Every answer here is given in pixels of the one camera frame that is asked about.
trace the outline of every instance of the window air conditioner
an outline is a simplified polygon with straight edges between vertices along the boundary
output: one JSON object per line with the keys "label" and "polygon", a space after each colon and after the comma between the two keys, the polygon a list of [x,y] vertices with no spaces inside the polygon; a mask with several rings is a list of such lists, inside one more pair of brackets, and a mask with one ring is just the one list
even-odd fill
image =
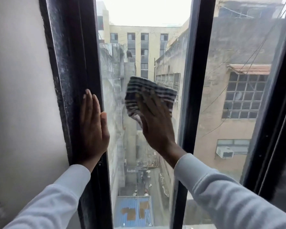
{"label": "window air conditioner", "polygon": [[221,158],[232,158],[234,152],[228,146],[218,146],[216,149],[216,154]]}

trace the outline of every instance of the hand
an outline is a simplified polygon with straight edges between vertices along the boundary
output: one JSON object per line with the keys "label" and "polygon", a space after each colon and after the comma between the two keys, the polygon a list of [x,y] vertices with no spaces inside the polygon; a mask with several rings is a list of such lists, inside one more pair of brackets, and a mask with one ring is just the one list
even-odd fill
{"label": "hand", "polygon": [[137,93],[137,103],[142,116],[143,135],[149,145],[155,149],[173,168],[186,152],[175,143],[173,124],[168,107],[152,90],[151,95],[144,92],[142,98]]}
{"label": "hand", "polygon": [[101,113],[99,100],[96,95],[91,95],[89,89],[86,89],[80,109],[80,133],[84,151],[79,164],[92,172],[108,148],[110,134],[107,128],[107,114]]}

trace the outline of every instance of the blue metal roof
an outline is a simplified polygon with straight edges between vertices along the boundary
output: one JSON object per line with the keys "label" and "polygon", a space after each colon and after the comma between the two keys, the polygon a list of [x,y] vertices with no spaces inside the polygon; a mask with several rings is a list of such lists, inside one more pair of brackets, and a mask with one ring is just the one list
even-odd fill
{"label": "blue metal roof", "polygon": [[154,225],[153,205],[151,197],[118,196],[116,199],[115,214],[113,221],[114,221],[114,227],[153,226]]}

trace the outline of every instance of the white sleeve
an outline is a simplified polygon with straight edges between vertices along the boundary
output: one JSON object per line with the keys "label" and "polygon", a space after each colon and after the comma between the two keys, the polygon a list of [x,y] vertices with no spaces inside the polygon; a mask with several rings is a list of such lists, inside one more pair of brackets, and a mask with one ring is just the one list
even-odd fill
{"label": "white sleeve", "polygon": [[90,180],[89,170],[72,165],[31,200],[4,229],[65,229]]}
{"label": "white sleeve", "polygon": [[217,229],[286,229],[285,212],[192,154],[179,159],[174,173]]}

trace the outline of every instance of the left hand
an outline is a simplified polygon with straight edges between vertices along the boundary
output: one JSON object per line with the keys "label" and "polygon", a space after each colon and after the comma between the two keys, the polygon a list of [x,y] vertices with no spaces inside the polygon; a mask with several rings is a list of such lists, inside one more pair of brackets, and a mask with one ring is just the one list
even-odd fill
{"label": "left hand", "polygon": [[89,89],[86,89],[80,109],[80,132],[85,149],[80,164],[92,172],[108,148],[110,134],[107,113],[101,113],[99,100]]}

